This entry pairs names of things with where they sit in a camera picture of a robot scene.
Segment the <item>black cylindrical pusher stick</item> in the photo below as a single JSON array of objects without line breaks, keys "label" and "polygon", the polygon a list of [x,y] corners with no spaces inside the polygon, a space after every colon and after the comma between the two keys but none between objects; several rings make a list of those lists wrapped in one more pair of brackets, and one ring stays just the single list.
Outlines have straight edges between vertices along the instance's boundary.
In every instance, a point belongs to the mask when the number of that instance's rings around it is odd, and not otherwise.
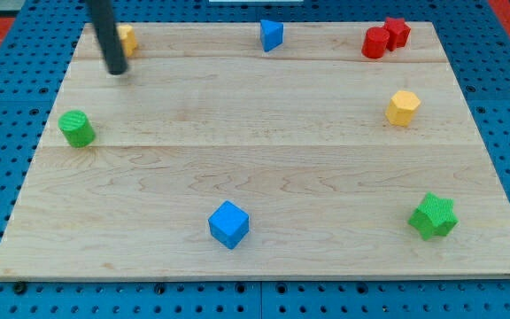
[{"label": "black cylindrical pusher stick", "polygon": [[89,17],[95,29],[107,71],[121,75],[128,70],[111,0],[86,0]]}]

